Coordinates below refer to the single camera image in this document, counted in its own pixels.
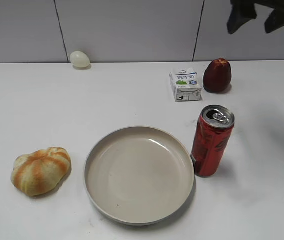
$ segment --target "table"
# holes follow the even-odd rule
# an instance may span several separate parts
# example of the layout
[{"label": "table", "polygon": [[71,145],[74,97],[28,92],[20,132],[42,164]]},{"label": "table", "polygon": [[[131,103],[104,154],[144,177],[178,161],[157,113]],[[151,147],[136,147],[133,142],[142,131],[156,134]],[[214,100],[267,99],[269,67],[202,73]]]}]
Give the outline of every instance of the table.
[{"label": "table", "polygon": [[[284,61],[234,61],[227,94],[174,102],[168,74],[208,62],[0,64],[0,240],[282,240],[284,239]],[[146,227],[103,217],[84,189],[90,149],[108,133],[151,126],[191,149],[197,117],[218,104],[235,127],[215,175],[196,177],[187,207]],[[10,181],[15,159],[66,148],[72,172],[44,197],[29,198]]]}]

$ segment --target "small carton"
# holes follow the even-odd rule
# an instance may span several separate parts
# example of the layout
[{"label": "small carton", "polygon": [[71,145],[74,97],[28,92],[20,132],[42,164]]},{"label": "small carton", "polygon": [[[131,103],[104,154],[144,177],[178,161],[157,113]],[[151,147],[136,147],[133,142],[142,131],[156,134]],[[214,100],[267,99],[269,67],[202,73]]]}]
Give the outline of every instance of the small carton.
[{"label": "small carton", "polygon": [[176,102],[198,101],[202,88],[192,68],[170,72],[170,83]]}]

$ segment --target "red apple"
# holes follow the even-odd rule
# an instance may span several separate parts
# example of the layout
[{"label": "red apple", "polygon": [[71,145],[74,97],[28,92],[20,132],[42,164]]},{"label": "red apple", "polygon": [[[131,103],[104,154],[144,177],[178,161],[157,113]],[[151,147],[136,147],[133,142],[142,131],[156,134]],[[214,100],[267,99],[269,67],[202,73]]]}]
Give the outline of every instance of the red apple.
[{"label": "red apple", "polygon": [[207,92],[220,93],[231,82],[231,66],[223,58],[211,61],[203,75],[203,87]]}]

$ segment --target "plate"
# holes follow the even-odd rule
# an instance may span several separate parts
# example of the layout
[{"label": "plate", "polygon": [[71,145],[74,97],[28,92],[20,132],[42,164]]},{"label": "plate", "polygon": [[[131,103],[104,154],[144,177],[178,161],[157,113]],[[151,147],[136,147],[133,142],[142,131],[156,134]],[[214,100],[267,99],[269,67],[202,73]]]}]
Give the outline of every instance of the plate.
[{"label": "plate", "polygon": [[103,138],[84,169],[87,193],[107,217],[127,225],[157,223],[177,211],[194,183],[189,154],[173,136],[134,126]]}]

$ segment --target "plate rim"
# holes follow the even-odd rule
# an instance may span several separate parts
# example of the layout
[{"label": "plate rim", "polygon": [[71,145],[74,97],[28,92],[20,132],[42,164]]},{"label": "plate rim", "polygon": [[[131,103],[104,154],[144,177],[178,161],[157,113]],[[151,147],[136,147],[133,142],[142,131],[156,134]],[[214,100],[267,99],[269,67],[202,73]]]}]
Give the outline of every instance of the plate rim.
[{"label": "plate rim", "polygon": [[109,219],[113,220],[113,221],[116,221],[118,223],[121,223],[121,224],[124,224],[124,225],[129,225],[129,226],[147,226],[147,225],[151,225],[151,224],[155,224],[155,223],[158,223],[158,222],[161,222],[167,218],[169,218],[171,215],[173,215],[174,213],[176,213],[184,204],[185,202],[187,201],[187,199],[189,198],[191,192],[192,192],[192,189],[195,185],[195,174],[193,175],[192,177],[192,183],[190,184],[190,187],[189,187],[189,192],[187,194],[187,197],[184,199],[183,203],[175,210],[173,211],[172,213],[170,213],[169,215],[161,218],[161,219],[158,219],[158,220],[155,220],[155,221],[151,221],[151,222],[127,222],[127,221],[123,221],[109,213],[107,213],[106,211],[104,211],[102,208],[100,208],[100,206],[93,200],[91,194],[89,193],[88,189],[87,189],[87,186],[86,186],[86,175],[85,175],[85,172],[86,172],[86,166],[87,164],[89,163],[89,156],[91,155],[92,151],[95,149],[95,147],[102,141],[104,140],[105,138],[107,138],[108,136],[116,133],[116,132],[119,132],[119,131],[122,131],[122,130],[125,130],[125,129],[132,129],[132,128],[147,128],[147,129],[153,129],[153,130],[157,130],[157,131],[160,131],[164,134],[167,134],[168,136],[170,136],[172,139],[174,139],[181,147],[182,149],[185,151],[185,153],[187,153],[187,156],[188,156],[188,159],[191,163],[191,166],[193,166],[193,162],[192,162],[192,159],[190,157],[190,155],[188,154],[186,148],[184,147],[184,145],[177,139],[175,138],[173,135],[169,134],[168,132],[166,131],[163,131],[159,128],[156,128],[156,127],[151,127],[151,126],[144,126],[144,125],[134,125],[134,126],[127,126],[127,127],[122,127],[120,129],[117,129],[117,130],[114,130],[112,132],[110,132],[109,134],[105,135],[104,137],[102,137],[92,148],[91,150],[89,151],[87,157],[86,157],[86,161],[84,163],[84,168],[83,168],[83,183],[84,183],[84,188],[85,188],[85,191],[90,199],[90,201],[93,203],[94,207],[100,212],[102,213],[104,216],[108,217]]}]

